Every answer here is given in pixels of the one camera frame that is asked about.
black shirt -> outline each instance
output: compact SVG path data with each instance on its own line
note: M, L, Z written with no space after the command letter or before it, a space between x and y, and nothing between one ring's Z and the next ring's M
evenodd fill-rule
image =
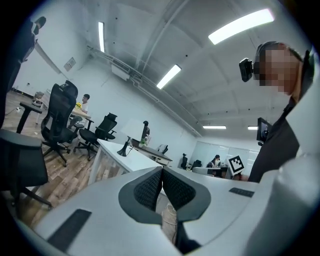
M307 51L302 67L302 83L299 99L303 97L313 82L315 61L313 55L309 57ZM277 170L285 162L297 155L299 143L286 120L286 116L295 107L295 101L290 98L288 105L283 110L280 118L274 123L266 141L252 166L249 182L259 183L263 174L267 171Z

white ceiling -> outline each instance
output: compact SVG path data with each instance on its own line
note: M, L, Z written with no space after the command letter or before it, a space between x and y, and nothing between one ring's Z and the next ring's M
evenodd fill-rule
M150 88L193 129L226 125L246 129L263 117L273 123L288 97L253 79L242 82L239 62L257 46L281 41L302 55L310 48L299 28L272 0L79 0L79 32L99 47L98 22L105 23L105 51L157 84L174 64L181 72L164 88ZM275 21L234 35L217 45L215 30L246 14L270 8Z

mesh chair back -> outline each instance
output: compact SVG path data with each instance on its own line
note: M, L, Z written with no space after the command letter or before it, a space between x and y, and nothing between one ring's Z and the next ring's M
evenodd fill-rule
M69 116L76 105L76 98L55 84L52 87L48 113L41 123L41 134L47 141L58 142L67 127Z
M65 83L61 85L62 89L71 96L78 97L78 88L69 80L65 80Z
M109 118L109 115L106 115L104 116L104 119L102 121L102 123L98 126L100 129L103 129L104 131L106 131L107 133L109 133L116 125L117 125L117 122L115 120L112 120L112 119L115 119L115 118L112 118L110 119ZM102 139L104 140L104 132L102 132L101 130L99 129L96 129L95 130L95 136L98 138L98 139Z

fluorescent light fixture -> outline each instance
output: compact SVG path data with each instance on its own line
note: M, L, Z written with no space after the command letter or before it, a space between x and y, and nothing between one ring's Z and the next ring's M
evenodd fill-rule
M223 130L227 129L227 127L224 125L205 125L203 126L203 128L204 129L223 129Z
M216 45L235 34L265 23L273 22L274 20L274 17L268 9L258 10L223 26L209 35L209 39Z
M176 74L178 74L181 70L177 64L174 65L168 73L161 79L161 81L157 84L156 87L162 89Z
M258 130L258 126L248 126L248 130Z
M105 52L105 24L98 22L100 51Z

